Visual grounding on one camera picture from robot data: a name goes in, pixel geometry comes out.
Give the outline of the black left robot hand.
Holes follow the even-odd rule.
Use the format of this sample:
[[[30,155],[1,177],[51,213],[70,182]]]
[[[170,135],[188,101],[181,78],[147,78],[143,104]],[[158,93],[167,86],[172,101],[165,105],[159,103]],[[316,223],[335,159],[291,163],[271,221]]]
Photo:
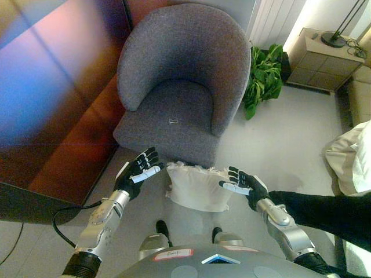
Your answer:
[[[124,164],[115,178],[114,189],[126,191],[130,200],[135,199],[140,193],[140,187],[144,180],[164,168],[163,163],[158,163],[158,161],[158,153],[155,147],[146,149],[135,160]]]

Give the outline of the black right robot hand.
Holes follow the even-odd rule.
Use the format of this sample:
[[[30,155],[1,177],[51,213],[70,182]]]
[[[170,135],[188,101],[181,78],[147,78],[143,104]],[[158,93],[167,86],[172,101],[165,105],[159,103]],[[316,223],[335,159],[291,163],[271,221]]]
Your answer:
[[[255,175],[230,166],[228,168],[228,181],[219,181],[219,186],[231,192],[245,195],[249,207],[256,211],[258,201],[269,199],[266,185]]]

